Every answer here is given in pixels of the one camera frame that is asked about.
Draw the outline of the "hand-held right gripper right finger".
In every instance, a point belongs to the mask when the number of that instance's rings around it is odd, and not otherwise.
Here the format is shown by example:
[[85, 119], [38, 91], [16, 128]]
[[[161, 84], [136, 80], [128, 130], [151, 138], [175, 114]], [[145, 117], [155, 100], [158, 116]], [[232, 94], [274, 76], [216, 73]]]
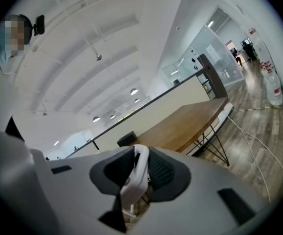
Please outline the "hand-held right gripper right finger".
[[173, 201], [191, 182], [190, 170], [184, 163], [154, 147], [149, 148], [148, 169], [152, 185], [151, 202]]

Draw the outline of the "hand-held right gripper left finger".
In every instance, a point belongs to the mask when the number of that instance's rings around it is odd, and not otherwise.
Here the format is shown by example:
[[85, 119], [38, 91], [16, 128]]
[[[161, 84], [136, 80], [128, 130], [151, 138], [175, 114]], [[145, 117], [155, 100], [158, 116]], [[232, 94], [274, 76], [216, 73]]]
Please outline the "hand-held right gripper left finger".
[[112, 207], [99, 217], [99, 221], [122, 233], [126, 232], [126, 226], [120, 192], [134, 168], [134, 160], [134, 148], [128, 147], [98, 162], [89, 172], [91, 181], [102, 194], [114, 196]]

